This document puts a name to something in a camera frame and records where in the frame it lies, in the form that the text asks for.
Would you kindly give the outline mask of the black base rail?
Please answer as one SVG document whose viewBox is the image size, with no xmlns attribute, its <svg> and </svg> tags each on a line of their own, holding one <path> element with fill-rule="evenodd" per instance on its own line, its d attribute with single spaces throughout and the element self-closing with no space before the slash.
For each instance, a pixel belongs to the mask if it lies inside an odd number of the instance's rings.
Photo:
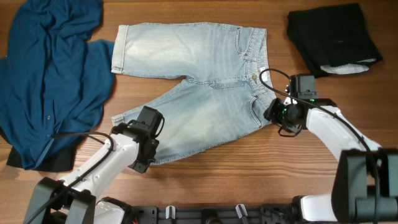
<svg viewBox="0 0 398 224">
<path fill-rule="evenodd" d="M 126 203 L 112 202 L 124 214 L 121 223 L 138 224 L 282 224 L 306 223 L 299 209 L 291 204 L 264 204 L 247 207 L 133 207 Z"/>
</svg>

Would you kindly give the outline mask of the blue shirt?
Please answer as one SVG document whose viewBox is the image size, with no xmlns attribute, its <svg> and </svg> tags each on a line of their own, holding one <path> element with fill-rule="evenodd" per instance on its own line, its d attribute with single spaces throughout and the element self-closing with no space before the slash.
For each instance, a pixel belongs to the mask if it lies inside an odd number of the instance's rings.
<svg viewBox="0 0 398 224">
<path fill-rule="evenodd" d="M 25 170 L 73 168 L 82 133 L 95 128 L 114 81 L 114 44 L 92 40 L 103 3 L 27 1 L 1 59 L 1 137 L 7 164 Z"/>
</svg>

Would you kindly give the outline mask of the light blue denim shorts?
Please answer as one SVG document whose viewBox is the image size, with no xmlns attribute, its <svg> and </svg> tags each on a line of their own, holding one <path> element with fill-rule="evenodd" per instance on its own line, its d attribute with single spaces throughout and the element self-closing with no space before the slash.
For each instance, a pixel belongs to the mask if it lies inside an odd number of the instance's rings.
<svg viewBox="0 0 398 224">
<path fill-rule="evenodd" d="M 263 28 L 199 22 L 121 25 L 111 70 L 141 78 L 179 79 L 148 102 L 165 118 L 155 164 L 183 159 L 251 134 L 275 93 Z"/>
</svg>

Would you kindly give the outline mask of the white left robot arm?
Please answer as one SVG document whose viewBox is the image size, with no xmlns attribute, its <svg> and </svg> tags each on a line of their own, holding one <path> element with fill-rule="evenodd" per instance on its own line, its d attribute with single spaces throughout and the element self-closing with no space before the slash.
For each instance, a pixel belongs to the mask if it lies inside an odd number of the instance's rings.
<svg viewBox="0 0 398 224">
<path fill-rule="evenodd" d="M 125 168 L 143 174 L 155 162 L 164 123 L 160 112 L 144 106 L 137 119 L 113 127 L 81 167 L 35 186 L 24 223 L 138 223 L 130 205 L 99 197 Z"/>
</svg>

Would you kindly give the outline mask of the folded black garment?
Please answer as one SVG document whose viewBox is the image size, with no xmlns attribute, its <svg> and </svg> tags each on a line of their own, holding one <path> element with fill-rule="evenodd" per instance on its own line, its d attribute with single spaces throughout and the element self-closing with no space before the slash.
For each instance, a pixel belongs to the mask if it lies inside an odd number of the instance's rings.
<svg viewBox="0 0 398 224">
<path fill-rule="evenodd" d="M 287 35 L 317 78 L 363 73 L 383 59 L 358 3 L 290 11 Z"/>
</svg>

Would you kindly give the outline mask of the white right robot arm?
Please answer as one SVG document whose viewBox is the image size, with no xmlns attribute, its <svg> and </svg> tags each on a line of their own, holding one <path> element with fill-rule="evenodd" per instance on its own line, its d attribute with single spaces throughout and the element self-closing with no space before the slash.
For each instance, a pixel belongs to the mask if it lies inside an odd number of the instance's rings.
<svg viewBox="0 0 398 224">
<path fill-rule="evenodd" d="M 298 217 L 307 222 L 397 221 L 397 149 L 385 149 L 361 134 L 328 98 L 319 98 L 311 75 L 289 77 L 264 113 L 283 137 L 308 130 L 338 161 L 329 194 L 298 197 Z"/>
</svg>

